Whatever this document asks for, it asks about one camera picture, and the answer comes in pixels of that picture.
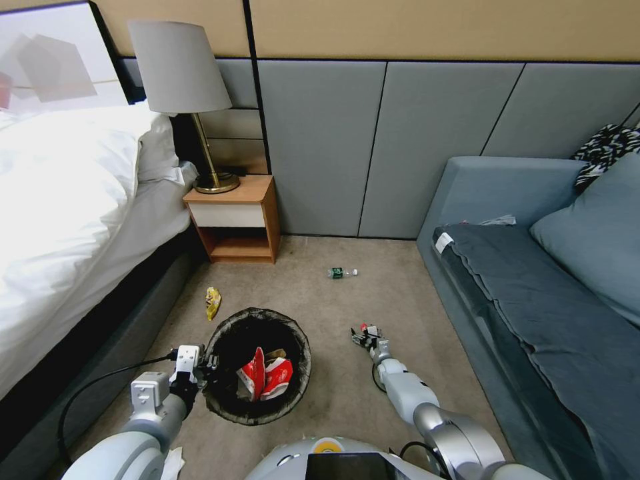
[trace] beige carpet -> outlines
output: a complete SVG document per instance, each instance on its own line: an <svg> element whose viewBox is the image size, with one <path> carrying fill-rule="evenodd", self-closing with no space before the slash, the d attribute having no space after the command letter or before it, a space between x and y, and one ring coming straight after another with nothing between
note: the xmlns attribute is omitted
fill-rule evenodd
<svg viewBox="0 0 640 480"><path fill-rule="evenodd" d="M330 280L329 267L355 267L356 278ZM207 287L222 293L220 310L206 320ZM309 388L284 418L243 427L208 412L200 396L174 447L186 460L181 480L244 478L276 445L303 436L341 435L398 451L420 439L400 420L371 380L371 360L351 342L349 328L382 327L391 351L434 389L441 406L473 416L506 455L507 444L451 326L413 241L284 237L275 265L203 265L188 282L149 358L181 343L207 343L216 325L246 307L277 310L295 319L312 351ZM158 369L170 371L169 362ZM122 392L73 448L77 457L115 433L129 414ZM420 452L408 459L422 463Z"/></svg>

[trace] electrical cable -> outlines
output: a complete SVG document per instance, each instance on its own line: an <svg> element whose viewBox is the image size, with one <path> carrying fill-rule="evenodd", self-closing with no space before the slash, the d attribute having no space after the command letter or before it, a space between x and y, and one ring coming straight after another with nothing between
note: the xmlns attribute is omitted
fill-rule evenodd
<svg viewBox="0 0 640 480"><path fill-rule="evenodd" d="M371 366L371 378L373 379L375 386L378 387L378 390L383 391L384 393L387 392L387 389L384 387L384 385L381 387L378 383L378 380L375 379L375 363Z"/></svg>
<svg viewBox="0 0 640 480"><path fill-rule="evenodd" d="M71 461L71 457L69 456L69 451L67 450L67 444L65 443L65 419L67 418L67 414L69 409L71 408L71 404L73 401L78 398L78 396L84 392L84 390L88 389L90 386L99 382L100 380L104 380L112 375L116 375L118 373L122 373L127 370L132 370L134 368L144 367L145 365L150 365L152 363L158 363L164 360L175 360L175 352L172 351L166 354L164 357L158 357L152 360L145 360L142 362L134 363L133 365L129 365L128 367L122 367L118 370L113 370L104 375L100 375L98 378L91 380L90 382L84 384L80 387L76 392L71 396L71 398L65 404L65 408L62 409L62 413L60 414L60 418L58 420L58 432L57 432L57 443L58 443L58 452L60 453L60 457L62 461L66 464L67 467L70 467L73 463Z"/></svg>
<svg viewBox="0 0 640 480"><path fill-rule="evenodd" d="M400 450L400 454L398 455L398 457L404 459L403 457L404 457L405 453L407 452L407 450L410 447L414 447L414 446L420 446L420 447L424 448L425 451L427 452L427 454L430 457L432 457L435 460L435 462L438 464L438 467L440 468L440 477L450 480L451 477L449 476L449 470L447 470L447 466L445 465L445 463L442 460L442 458L440 458L440 456L438 456L434 452L432 452L430 446L428 446L424 442L410 441L410 442L406 443L405 446L402 447L402 450Z"/></svg>

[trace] wooden nightstand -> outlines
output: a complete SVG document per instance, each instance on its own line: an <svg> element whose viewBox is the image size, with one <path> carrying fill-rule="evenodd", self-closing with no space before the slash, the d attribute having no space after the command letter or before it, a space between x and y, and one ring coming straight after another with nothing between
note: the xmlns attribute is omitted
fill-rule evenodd
<svg viewBox="0 0 640 480"><path fill-rule="evenodd" d="M271 175L240 177L240 186L183 198L211 262L271 262L280 245L280 224Z"/></svg>

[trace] screen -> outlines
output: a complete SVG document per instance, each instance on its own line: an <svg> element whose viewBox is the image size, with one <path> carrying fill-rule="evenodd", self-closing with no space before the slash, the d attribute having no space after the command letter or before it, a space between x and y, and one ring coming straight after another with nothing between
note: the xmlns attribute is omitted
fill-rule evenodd
<svg viewBox="0 0 640 480"><path fill-rule="evenodd" d="M378 453L313 453L306 480L409 480Z"/></svg>

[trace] black trash bag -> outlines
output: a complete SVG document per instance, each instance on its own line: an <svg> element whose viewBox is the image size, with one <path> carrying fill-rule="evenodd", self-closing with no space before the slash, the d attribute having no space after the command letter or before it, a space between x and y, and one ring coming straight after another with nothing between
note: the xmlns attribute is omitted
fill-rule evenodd
<svg viewBox="0 0 640 480"><path fill-rule="evenodd" d="M236 370L253 359L262 347L265 355L284 349L291 360L293 375L287 390L280 396L250 402L237 396ZM203 394L207 408L226 420L242 425L262 425L288 414L305 394L311 373L311 350L307 336L295 320L273 310L248 308L224 320L207 346L218 356L214 381L209 381Z"/></svg>

